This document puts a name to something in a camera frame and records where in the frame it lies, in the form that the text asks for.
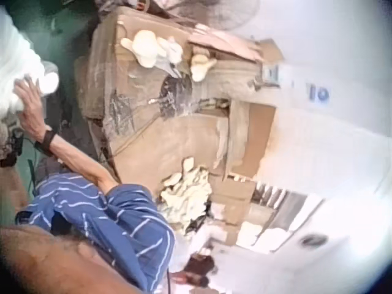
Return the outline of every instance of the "black watch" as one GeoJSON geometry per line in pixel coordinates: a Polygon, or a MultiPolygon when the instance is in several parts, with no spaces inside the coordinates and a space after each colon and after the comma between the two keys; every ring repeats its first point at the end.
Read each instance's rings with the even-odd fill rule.
{"type": "Polygon", "coordinates": [[[52,156],[53,153],[50,152],[50,143],[53,141],[55,135],[56,135],[55,131],[47,130],[45,132],[45,135],[43,136],[42,143],[36,142],[34,144],[35,149],[44,153],[47,156],[52,156]]]}

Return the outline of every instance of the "hand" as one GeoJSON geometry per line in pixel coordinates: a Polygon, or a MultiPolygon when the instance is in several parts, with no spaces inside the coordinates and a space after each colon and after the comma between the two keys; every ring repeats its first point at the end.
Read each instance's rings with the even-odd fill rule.
{"type": "Polygon", "coordinates": [[[23,101],[24,110],[19,113],[22,128],[36,141],[42,142],[47,130],[43,121],[43,110],[40,89],[32,82],[30,77],[24,80],[15,80],[14,93],[23,101]]]}

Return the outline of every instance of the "green floor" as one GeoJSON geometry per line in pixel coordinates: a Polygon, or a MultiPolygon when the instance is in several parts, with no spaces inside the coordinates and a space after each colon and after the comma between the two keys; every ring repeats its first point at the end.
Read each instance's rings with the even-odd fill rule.
{"type": "MultiPolygon", "coordinates": [[[[83,147],[90,145],[91,139],[86,135],[88,128],[77,105],[74,61],[79,56],[88,54],[88,24],[96,18],[96,10],[92,0],[76,0],[67,7],[59,3],[60,0],[10,0],[6,3],[6,9],[15,26],[33,42],[36,53],[59,68],[61,101],[48,103],[48,123],[53,126],[60,123],[60,118],[68,120],[76,136],[76,145],[83,147]]],[[[31,197],[28,159],[37,163],[39,158],[40,154],[25,140],[22,155],[18,158],[17,170],[31,197]]],[[[0,223],[12,223],[13,215],[7,203],[0,201],[0,211],[0,223]]]]}

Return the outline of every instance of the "blue striped shirt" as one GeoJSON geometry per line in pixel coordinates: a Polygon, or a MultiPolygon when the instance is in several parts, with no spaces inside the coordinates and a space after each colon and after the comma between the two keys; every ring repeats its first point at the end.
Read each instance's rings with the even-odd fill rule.
{"type": "Polygon", "coordinates": [[[175,236],[146,188],[120,184],[105,197],[84,177],[66,173],[42,181],[37,190],[38,196],[24,209],[27,219],[17,218],[17,224],[50,232],[55,214],[60,214],[131,284],[144,292],[156,289],[175,236]]]}

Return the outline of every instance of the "fan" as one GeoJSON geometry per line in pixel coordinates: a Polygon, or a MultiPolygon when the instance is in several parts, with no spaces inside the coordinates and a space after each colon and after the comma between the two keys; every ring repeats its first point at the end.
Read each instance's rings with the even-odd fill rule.
{"type": "Polygon", "coordinates": [[[260,0],[178,0],[165,9],[212,28],[230,30],[247,23],[259,5],[260,0]]]}

